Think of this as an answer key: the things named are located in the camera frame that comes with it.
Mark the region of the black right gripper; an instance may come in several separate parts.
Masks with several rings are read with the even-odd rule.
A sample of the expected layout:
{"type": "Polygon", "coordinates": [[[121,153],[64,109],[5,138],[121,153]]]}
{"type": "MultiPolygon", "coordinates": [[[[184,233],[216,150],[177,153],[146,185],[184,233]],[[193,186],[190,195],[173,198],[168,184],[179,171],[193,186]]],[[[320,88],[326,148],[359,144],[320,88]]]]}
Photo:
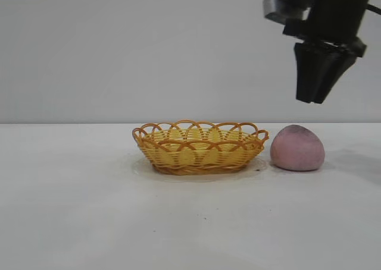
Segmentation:
{"type": "Polygon", "coordinates": [[[283,29],[283,34],[306,41],[294,46],[296,99],[322,104],[357,57],[365,54],[367,46],[357,34],[369,0],[288,1],[303,11],[310,10],[305,20],[287,19],[283,29]],[[349,53],[339,53],[337,47],[328,43],[341,46],[349,53]]]}

